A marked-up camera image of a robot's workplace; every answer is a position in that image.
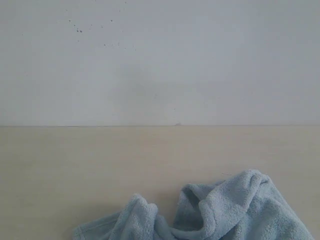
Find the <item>light blue terry towel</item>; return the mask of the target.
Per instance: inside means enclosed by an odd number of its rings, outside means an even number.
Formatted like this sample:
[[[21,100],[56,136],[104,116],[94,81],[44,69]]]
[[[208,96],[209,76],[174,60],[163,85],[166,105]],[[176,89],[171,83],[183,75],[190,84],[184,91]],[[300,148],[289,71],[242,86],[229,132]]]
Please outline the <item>light blue terry towel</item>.
[[[269,176],[250,169],[214,184],[187,184],[172,225],[134,195],[115,214],[79,225],[75,240],[310,240]]]

